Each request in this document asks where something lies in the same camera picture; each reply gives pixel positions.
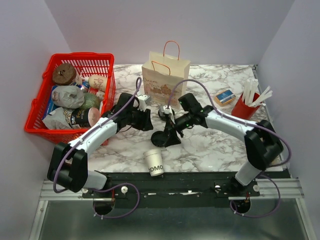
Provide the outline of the white paper coffee cup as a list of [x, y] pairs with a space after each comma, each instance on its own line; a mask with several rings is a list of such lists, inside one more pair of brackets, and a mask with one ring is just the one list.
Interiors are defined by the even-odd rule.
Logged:
[[162, 153], [159, 148], [151, 149], [143, 153], [149, 174], [151, 177], [164, 173]]

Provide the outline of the black coffee cup lid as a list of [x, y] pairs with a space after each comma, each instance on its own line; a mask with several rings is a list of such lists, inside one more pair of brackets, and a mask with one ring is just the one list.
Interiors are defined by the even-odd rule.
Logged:
[[167, 141], [167, 135], [163, 131], [156, 131], [152, 134], [150, 140], [154, 146], [162, 148]]

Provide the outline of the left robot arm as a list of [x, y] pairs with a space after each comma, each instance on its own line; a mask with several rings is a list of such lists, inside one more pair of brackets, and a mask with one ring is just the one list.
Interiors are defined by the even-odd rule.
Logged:
[[69, 143], [55, 145], [47, 178], [74, 193], [81, 189], [93, 189], [99, 197], [107, 197], [111, 191], [107, 175], [89, 171], [88, 158], [102, 143], [126, 126], [144, 132], [153, 130], [151, 110], [147, 107], [150, 99], [145, 94], [134, 96], [123, 92], [117, 104], [103, 113], [83, 135]]

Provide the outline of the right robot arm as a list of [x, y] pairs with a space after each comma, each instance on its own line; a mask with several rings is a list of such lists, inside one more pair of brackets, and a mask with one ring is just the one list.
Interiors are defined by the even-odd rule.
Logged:
[[230, 183], [230, 191], [236, 196], [247, 192], [248, 184], [269, 168], [284, 149], [280, 138], [266, 120], [244, 121], [219, 112], [211, 105], [203, 107], [191, 93], [180, 97], [179, 103], [185, 114], [178, 118], [174, 117], [170, 106], [164, 105], [158, 111], [159, 116], [166, 119], [164, 146], [180, 144], [183, 130], [194, 126], [218, 130], [242, 141], [245, 144], [247, 161], [235, 174], [235, 180]]

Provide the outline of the paper takeout bag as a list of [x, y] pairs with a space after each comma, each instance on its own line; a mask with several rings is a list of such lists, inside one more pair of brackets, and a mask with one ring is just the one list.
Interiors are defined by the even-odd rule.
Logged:
[[166, 105], [170, 101], [173, 109], [180, 109], [178, 99], [183, 96], [187, 89], [191, 61], [162, 52], [149, 52], [149, 59], [142, 69], [144, 93], [160, 104]]

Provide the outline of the green avocado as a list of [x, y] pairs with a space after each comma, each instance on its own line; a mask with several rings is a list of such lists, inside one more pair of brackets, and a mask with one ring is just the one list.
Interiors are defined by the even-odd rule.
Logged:
[[93, 93], [84, 93], [84, 103], [80, 106], [80, 109], [96, 108], [100, 109], [101, 100]]

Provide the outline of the beige printed bottle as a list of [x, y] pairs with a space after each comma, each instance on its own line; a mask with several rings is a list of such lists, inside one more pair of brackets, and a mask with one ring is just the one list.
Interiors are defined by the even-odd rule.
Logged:
[[91, 76], [86, 76], [83, 78], [84, 81], [89, 83], [89, 86], [93, 89], [97, 89], [99, 91], [106, 91], [108, 78], [105, 76], [101, 76], [98, 74], [93, 74]]

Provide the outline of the black food cup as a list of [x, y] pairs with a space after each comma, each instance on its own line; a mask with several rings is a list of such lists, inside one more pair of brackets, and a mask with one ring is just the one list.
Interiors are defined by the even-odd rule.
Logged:
[[70, 114], [69, 122], [73, 129], [90, 128], [99, 121], [100, 117], [100, 111], [95, 107], [79, 108]]

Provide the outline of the blue orange card box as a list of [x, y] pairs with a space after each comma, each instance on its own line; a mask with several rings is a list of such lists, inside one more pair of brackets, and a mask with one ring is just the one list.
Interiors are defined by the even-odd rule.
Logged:
[[214, 101], [219, 106], [225, 106], [230, 104], [236, 99], [236, 95], [231, 90], [225, 90], [214, 97]]

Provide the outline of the red straw cup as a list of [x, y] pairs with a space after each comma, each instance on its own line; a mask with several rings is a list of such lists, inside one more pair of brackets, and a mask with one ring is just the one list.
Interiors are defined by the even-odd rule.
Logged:
[[242, 100], [243, 94], [240, 95], [234, 108], [231, 111], [231, 115], [240, 119], [250, 120], [251, 117], [256, 113], [260, 106], [250, 107]]

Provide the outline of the grey crumpled bag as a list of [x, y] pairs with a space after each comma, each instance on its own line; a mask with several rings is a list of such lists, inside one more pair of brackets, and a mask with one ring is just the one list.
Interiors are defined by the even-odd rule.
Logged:
[[80, 108], [85, 102], [84, 93], [75, 85], [56, 86], [51, 99], [56, 106], [68, 109]]

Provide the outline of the silver snack bag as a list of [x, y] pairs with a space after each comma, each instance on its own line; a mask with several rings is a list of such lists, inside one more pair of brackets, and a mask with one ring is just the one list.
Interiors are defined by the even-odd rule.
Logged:
[[73, 111], [73, 109], [58, 107], [48, 113], [42, 122], [49, 130], [72, 129], [70, 118]]

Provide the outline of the white wrapped straws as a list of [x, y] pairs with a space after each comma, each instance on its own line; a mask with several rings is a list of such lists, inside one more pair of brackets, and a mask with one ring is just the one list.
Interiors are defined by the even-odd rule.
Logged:
[[244, 84], [244, 90], [240, 97], [242, 102], [248, 107], [264, 106], [264, 101], [273, 96], [273, 91], [268, 86], [258, 97], [254, 100], [256, 90], [258, 89], [259, 82], [257, 79], [247, 80]]

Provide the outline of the blue flat package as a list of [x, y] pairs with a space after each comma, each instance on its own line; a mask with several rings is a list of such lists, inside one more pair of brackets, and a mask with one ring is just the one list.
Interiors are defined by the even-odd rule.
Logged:
[[52, 93], [53, 93], [53, 91], [54, 91], [57, 87], [58, 87], [57, 85], [54, 85], [54, 86], [52, 86], [52, 88], [51, 88], [51, 92], [50, 92], [50, 94], [49, 94], [49, 99], [48, 99], [48, 102], [47, 102], [45, 111], [44, 111], [44, 113], [43, 113], [43, 116], [42, 116], [42, 118], [41, 118], [42, 120], [43, 120], [49, 113], [51, 113], [52, 111], [54, 111], [55, 109], [58, 108], [58, 106], [54, 104], [54, 101], [53, 101], [53, 99], [52, 99]]

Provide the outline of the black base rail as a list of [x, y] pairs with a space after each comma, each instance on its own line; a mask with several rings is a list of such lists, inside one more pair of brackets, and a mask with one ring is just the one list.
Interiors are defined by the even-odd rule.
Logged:
[[281, 184], [287, 183], [287, 172], [265, 172], [247, 186], [236, 183], [234, 172], [166, 172], [152, 177], [146, 172], [105, 173], [107, 192], [66, 185], [73, 193], [92, 200], [102, 210], [107, 206], [120, 209], [138, 208], [227, 208], [235, 201], [238, 211], [247, 212], [258, 197], [283, 197]]

